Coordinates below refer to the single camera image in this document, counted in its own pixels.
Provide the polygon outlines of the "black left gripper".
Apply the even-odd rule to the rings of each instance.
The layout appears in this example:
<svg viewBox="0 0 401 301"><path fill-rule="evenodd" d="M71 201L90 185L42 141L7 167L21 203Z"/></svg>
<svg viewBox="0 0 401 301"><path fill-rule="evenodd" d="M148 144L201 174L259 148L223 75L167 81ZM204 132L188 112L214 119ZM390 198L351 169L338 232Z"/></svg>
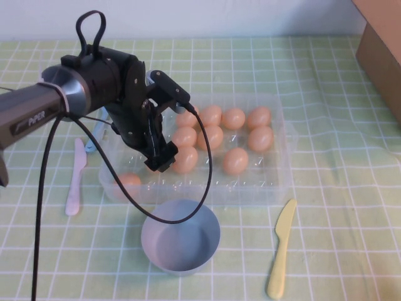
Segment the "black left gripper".
<svg viewBox="0 0 401 301"><path fill-rule="evenodd" d="M122 68L122 90L116 102L108 105L108 113L124 143L145 156L151 171L166 171L175 161L178 147L167 142L162 133L160 110L149 101L156 84L146 84L145 63L127 59Z"/></svg>

